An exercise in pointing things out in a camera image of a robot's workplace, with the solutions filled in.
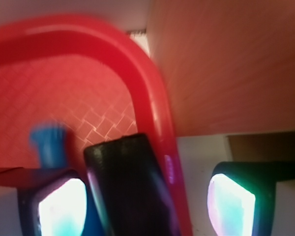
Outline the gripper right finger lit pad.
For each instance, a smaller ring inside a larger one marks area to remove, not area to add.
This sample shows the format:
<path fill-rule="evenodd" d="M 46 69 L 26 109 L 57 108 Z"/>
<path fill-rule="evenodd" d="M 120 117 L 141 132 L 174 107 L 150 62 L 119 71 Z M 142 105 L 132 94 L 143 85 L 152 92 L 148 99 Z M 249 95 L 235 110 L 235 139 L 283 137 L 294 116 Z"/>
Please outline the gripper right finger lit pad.
<path fill-rule="evenodd" d="M 295 236 L 295 161 L 220 162 L 207 210 L 218 236 Z"/>

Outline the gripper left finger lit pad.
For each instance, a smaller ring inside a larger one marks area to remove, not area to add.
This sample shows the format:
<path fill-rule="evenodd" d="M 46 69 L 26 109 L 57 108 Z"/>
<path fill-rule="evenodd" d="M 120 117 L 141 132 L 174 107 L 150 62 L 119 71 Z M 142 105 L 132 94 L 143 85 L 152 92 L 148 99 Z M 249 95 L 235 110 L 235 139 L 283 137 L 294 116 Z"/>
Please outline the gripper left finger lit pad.
<path fill-rule="evenodd" d="M 80 236 L 86 185 L 67 168 L 0 168 L 0 236 Z"/>

